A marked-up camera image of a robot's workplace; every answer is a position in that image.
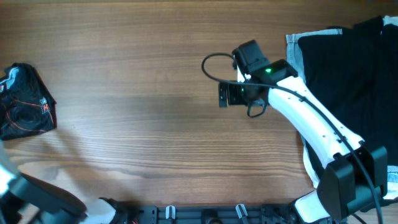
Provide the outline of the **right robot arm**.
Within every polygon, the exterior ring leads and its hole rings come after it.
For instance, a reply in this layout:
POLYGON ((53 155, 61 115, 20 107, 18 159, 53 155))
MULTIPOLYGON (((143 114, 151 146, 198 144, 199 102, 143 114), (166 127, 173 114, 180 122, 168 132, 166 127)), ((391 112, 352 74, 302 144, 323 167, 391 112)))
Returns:
POLYGON ((309 145, 304 161, 315 188, 292 203, 286 219, 341 221, 365 208, 379 210, 387 195, 386 149, 348 129, 315 98, 291 64, 270 62, 255 40, 241 44, 229 57, 238 77, 219 82, 220 106, 271 106, 309 145))

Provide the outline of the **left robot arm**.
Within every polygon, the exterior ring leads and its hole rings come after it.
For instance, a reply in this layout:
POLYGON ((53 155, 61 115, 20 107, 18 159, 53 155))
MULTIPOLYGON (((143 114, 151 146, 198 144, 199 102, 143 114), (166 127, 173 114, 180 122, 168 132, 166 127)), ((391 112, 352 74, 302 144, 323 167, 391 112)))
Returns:
POLYGON ((29 223, 127 223, 128 212, 115 200, 83 203, 70 192, 21 172, 1 145, 1 223, 19 223, 21 210, 38 208, 29 223))

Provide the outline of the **black printed cycling jersey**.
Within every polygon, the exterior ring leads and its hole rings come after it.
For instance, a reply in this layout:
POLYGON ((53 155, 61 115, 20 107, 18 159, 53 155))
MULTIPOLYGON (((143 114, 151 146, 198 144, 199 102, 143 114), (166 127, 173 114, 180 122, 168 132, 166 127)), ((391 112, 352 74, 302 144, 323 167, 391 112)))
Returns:
POLYGON ((1 140, 40 135, 57 127, 56 101, 37 70, 13 63, 1 77, 1 140))

